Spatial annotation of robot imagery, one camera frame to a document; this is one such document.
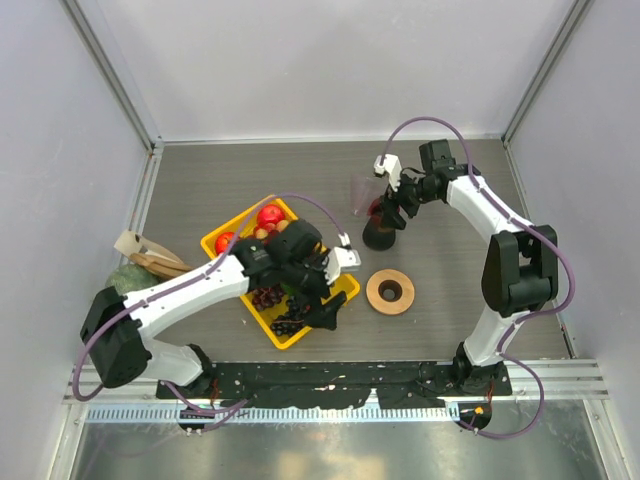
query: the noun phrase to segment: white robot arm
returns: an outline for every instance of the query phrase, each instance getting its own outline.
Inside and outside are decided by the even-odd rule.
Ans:
[[[342,246],[322,252],[321,235],[304,220],[292,222],[264,245],[256,239],[241,240],[215,269],[203,265],[161,285],[120,297],[113,288],[96,295],[81,331],[86,344],[114,314],[132,311],[102,335],[90,355],[107,388],[116,388],[137,377],[167,380],[193,394],[205,391],[213,375],[211,360],[196,345],[177,347],[156,336],[193,313],[239,297],[259,287],[284,282],[293,286],[299,307],[306,312],[305,325],[336,328],[337,311],[346,294],[332,295],[330,286],[343,272],[360,266],[357,251],[346,234]]]
[[[532,227],[554,244],[557,237],[551,227],[533,226],[509,208],[475,169],[472,179],[467,165],[456,164],[446,140],[422,145],[420,156],[424,172],[415,171],[417,177],[405,174],[394,155],[386,155],[384,162],[376,159],[374,173],[387,175],[389,184],[370,209],[363,240],[372,249],[390,248],[396,230],[406,226],[400,210],[412,218],[420,205],[434,200],[458,210],[473,225],[489,246],[482,278],[486,305],[473,333],[459,346],[454,364],[461,377],[475,375],[484,381],[502,362],[500,353],[518,331],[518,319],[541,309],[558,292],[557,258],[516,223]]]

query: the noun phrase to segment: metal frame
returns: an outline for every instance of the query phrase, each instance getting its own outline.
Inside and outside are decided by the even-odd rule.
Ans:
[[[526,361],[527,366],[540,376],[547,400],[607,400],[609,393],[602,379],[602,374],[595,360],[532,360]],[[536,400],[539,397],[535,380],[523,368],[505,362],[509,370],[513,395],[510,397],[495,397],[494,401]],[[81,391],[93,390],[100,383],[100,378],[93,365],[82,368],[80,383]],[[113,390],[105,389],[98,397],[91,401],[92,405],[117,404],[175,404],[176,400],[159,400],[156,395],[157,380],[137,379],[128,385]],[[483,397],[442,397],[447,402],[480,401]],[[208,405],[209,399],[195,399],[194,403]],[[79,402],[74,398],[71,386],[63,400],[64,404],[75,405]]]
[[[631,478],[620,452],[615,428],[606,411],[609,402],[608,391],[600,369],[594,360],[535,360],[525,362],[542,379],[547,401],[581,399],[589,416],[591,426],[600,449],[603,463],[610,478]],[[537,400],[537,385],[523,368],[507,362],[513,395],[494,397],[494,401]],[[81,390],[92,390],[100,382],[92,365],[82,369]],[[160,400],[155,397],[157,381],[138,379],[114,390],[103,390],[90,404],[80,403],[73,397],[69,385],[63,404],[68,415],[61,435],[58,451],[53,464],[51,479],[69,477],[73,459],[80,445],[80,437],[87,423],[206,423],[212,420],[180,419],[184,406],[177,400]],[[459,415],[458,402],[481,401],[482,397],[441,397],[445,407],[423,409],[382,410],[375,390],[359,409],[320,410],[297,408],[286,409],[245,409],[229,423],[326,423],[326,422],[424,422],[452,421]],[[208,399],[192,400],[207,406]]]
[[[620,446],[616,423],[609,414],[611,400],[585,400],[584,408],[607,476],[616,480],[632,478],[631,469]]]
[[[520,175],[520,170],[518,169],[518,164],[515,162],[513,158],[513,151],[511,150],[511,145],[506,144],[504,146],[505,154],[507,155],[507,162],[509,163],[509,168],[511,169],[511,175],[516,183],[516,191],[518,192],[518,198],[520,199],[520,204],[522,205],[523,213],[526,218],[531,218],[531,213],[529,212],[529,208],[527,207],[527,199],[525,194],[524,183],[522,181],[522,176]],[[554,307],[558,306],[558,300],[553,300],[552,302]],[[567,325],[564,321],[563,313],[557,314],[558,321],[560,322],[560,328],[562,330],[562,336],[564,338],[564,343],[567,346],[567,353],[570,358],[576,358],[576,350],[573,345],[573,337],[569,332]]]
[[[402,133],[397,140],[401,142],[428,141],[428,140],[457,140],[451,132],[442,133]],[[465,135],[466,140],[500,140],[499,133],[469,134]],[[388,134],[371,135],[331,135],[325,137],[282,137],[282,138],[236,138],[228,140],[167,140],[166,145],[170,146],[207,146],[207,145],[255,145],[272,143],[335,143],[335,142],[386,142]]]
[[[156,145],[153,152],[150,153],[147,158],[147,163],[144,167],[144,171],[138,185],[138,196],[136,197],[136,202],[134,204],[133,211],[131,212],[129,230],[132,232],[142,234],[142,230],[144,229],[163,152],[164,144],[161,143]]]
[[[547,50],[540,67],[538,67],[538,71],[533,76],[531,83],[527,87],[518,108],[516,108],[516,112],[511,118],[509,122],[509,126],[507,127],[506,132],[502,137],[502,141],[504,142],[505,147],[511,143],[513,136],[515,135],[520,123],[526,116],[527,112],[531,108],[531,105],[535,101],[538,93],[546,83],[549,74],[553,70],[553,67],[556,65],[560,55],[564,51],[565,47],[569,43],[569,40],[573,36],[576,28],[585,17],[589,7],[593,3],[592,0],[574,0],[573,5],[569,9],[567,16],[562,22],[558,33],[555,38],[551,42],[551,46]]]
[[[60,0],[147,152],[162,137],[96,0]]]

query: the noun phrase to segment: yellow tray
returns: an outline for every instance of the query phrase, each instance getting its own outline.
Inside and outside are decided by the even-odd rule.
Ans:
[[[209,255],[209,258],[217,257],[217,254],[215,251],[215,243],[218,236],[223,234],[224,232],[235,232],[236,229],[242,223],[242,221],[247,217],[247,215],[249,215],[251,210],[253,210],[255,206],[258,205],[258,203],[246,209],[240,215],[237,215],[236,217],[232,218],[227,223],[225,223],[224,225],[221,225],[220,227],[216,228],[213,232],[209,233],[208,235],[202,238],[202,240],[200,241],[200,245],[202,246],[204,251],[207,252],[207,255]],[[278,205],[284,211],[284,214],[287,220],[293,221],[298,219],[297,215],[293,213],[293,210],[291,210],[289,206],[281,199],[276,198],[271,202],[271,204]],[[241,232],[241,236],[244,238],[248,235],[252,235],[253,229],[255,226],[256,226],[256,219],[254,217],[251,220],[249,220],[249,223],[247,224],[245,229]],[[334,286],[331,288],[331,295],[333,296],[341,290],[344,290],[344,292],[347,294],[347,303],[349,303],[349,301],[351,301],[351,299],[354,298],[360,292],[360,284],[353,277],[353,275],[344,273],[340,275],[338,280],[336,280],[336,283],[334,284]],[[280,337],[276,336],[276,334],[271,331],[270,326],[271,326],[271,323],[276,318],[278,318],[278,316],[283,315],[286,312],[287,310],[286,300],[288,296],[285,295],[281,303],[279,303],[278,305],[272,308],[263,310],[262,312],[258,312],[255,309],[255,307],[251,303],[252,298],[253,298],[253,294],[247,293],[246,295],[243,295],[242,297],[240,297],[240,300],[242,300],[242,303],[244,303],[245,306],[249,309],[249,311],[251,312],[251,315],[253,315],[254,318],[258,321],[258,323],[264,330],[264,333],[267,334],[267,336],[271,339],[271,341],[276,346],[276,348],[280,350],[286,350],[287,348],[289,348],[291,345],[296,343],[298,340],[300,340],[302,337],[304,337],[307,333],[309,333],[312,330],[311,327],[304,327],[302,330],[300,330],[298,333],[296,333],[292,337],[289,337],[288,335],[282,335]]]

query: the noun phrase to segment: enclosure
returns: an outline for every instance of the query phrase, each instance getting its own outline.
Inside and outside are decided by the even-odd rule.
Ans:
[[[635,478],[639,14],[630,0],[5,2],[6,478]],[[375,212],[353,211],[354,181],[425,115],[464,143],[421,121],[387,153],[417,168],[421,145],[449,140],[513,211],[509,228],[552,226],[575,274],[568,308],[526,322],[508,348],[524,364],[501,363],[482,394],[423,382],[455,368],[484,315],[477,222],[448,194],[381,252],[362,237]],[[129,262],[113,248],[121,232],[213,265],[201,239],[284,192],[332,212],[358,252],[360,293],[338,328],[280,350],[234,298],[155,336],[215,364],[215,394],[190,397],[198,408],[250,400],[215,432],[199,430],[220,418],[185,413],[162,377],[77,400],[83,322]],[[322,211],[284,200],[340,246]],[[572,295],[558,263],[547,309]],[[367,299],[384,269],[415,287],[401,315]],[[100,369],[78,367],[82,392]],[[484,438],[464,427],[482,408],[488,432],[534,426]]]

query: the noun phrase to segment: wooden ring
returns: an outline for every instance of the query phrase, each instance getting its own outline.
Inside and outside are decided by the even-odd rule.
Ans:
[[[380,270],[367,282],[367,299],[371,306],[385,315],[406,312],[416,297],[409,277],[397,270]]]

